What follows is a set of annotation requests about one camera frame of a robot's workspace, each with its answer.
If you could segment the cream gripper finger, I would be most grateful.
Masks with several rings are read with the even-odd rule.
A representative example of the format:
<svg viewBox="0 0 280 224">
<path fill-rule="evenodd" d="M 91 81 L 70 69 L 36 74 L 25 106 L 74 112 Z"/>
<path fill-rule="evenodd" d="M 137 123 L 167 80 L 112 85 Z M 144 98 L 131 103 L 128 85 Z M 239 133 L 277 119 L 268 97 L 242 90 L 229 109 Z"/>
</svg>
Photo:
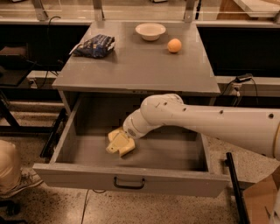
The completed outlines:
<svg viewBox="0 0 280 224">
<path fill-rule="evenodd" d="M 119 145 L 117 145 L 117 144 L 115 144 L 115 143 L 110 143 L 110 144 L 107 146 L 106 151 L 107 151 L 108 153 L 116 153 L 116 152 L 119 151 L 119 149 L 120 149 L 120 146 L 119 146 Z"/>
<path fill-rule="evenodd" d="M 124 132 L 123 132 L 123 128 L 117 128 L 112 130 L 111 132 L 108 133 L 108 140 L 110 142 L 113 141 L 122 141 L 125 138 Z"/>
</svg>

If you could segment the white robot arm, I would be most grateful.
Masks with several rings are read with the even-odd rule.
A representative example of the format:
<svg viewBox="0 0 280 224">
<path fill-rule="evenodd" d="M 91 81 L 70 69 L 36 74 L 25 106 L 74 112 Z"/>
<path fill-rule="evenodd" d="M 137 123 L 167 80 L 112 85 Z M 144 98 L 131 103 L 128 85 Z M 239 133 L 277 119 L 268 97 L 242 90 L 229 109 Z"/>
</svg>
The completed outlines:
<svg viewBox="0 0 280 224">
<path fill-rule="evenodd" d="M 280 159 L 280 110 L 186 105 L 177 94 L 146 97 L 123 125 L 108 133 L 107 152 L 121 156 L 135 141 L 163 126 L 178 126 Z"/>
</svg>

